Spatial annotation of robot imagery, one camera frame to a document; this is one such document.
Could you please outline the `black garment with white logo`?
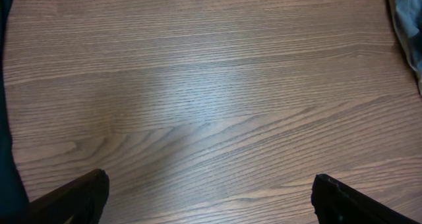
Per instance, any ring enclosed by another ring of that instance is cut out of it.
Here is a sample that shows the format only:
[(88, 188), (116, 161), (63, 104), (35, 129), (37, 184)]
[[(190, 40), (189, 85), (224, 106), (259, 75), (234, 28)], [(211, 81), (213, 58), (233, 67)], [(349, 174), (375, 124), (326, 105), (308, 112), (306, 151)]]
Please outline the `black garment with white logo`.
[[(13, 0), (1, 0), (1, 52), (4, 52), (7, 19)], [(13, 159), (13, 139), (7, 115), (4, 72), (1, 71), (1, 219), (28, 207), (29, 201)]]

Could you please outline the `grey folded garment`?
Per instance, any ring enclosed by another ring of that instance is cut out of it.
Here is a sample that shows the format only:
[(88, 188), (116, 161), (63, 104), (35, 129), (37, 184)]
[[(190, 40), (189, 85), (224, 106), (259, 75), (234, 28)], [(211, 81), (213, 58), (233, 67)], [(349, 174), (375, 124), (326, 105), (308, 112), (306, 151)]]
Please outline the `grey folded garment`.
[(421, 0), (388, 0), (392, 23), (421, 94)]

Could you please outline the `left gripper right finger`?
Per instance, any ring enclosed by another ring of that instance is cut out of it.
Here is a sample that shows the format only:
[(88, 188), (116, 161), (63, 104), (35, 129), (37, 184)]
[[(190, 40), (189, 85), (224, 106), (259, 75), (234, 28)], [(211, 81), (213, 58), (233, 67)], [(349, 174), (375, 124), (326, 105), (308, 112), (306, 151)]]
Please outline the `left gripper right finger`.
[(418, 224), (327, 174), (315, 177), (311, 203), (319, 224)]

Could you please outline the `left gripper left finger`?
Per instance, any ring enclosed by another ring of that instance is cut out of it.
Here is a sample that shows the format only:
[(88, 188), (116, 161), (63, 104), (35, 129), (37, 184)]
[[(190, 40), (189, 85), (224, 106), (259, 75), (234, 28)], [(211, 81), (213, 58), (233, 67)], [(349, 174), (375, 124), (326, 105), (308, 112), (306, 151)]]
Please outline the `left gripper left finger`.
[(2, 223), (98, 224), (109, 196), (109, 177), (95, 169), (1, 218)]

